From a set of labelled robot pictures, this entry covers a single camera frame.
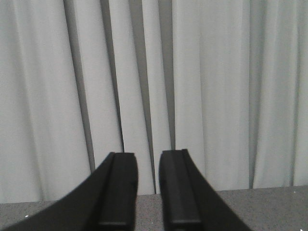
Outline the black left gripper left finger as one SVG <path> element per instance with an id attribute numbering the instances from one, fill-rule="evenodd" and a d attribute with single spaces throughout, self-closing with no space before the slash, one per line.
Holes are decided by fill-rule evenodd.
<path id="1" fill-rule="evenodd" d="M 138 190 L 133 153 L 110 153 L 77 188 L 8 231 L 132 231 Z"/>

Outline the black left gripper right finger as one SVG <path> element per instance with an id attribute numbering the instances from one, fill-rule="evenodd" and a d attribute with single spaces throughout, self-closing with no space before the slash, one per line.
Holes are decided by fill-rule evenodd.
<path id="1" fill-rule="evenodd" d="M 159 184 L 166 231 L 248 231 L 197 169 L 188 150 L 163 151 Z"/>

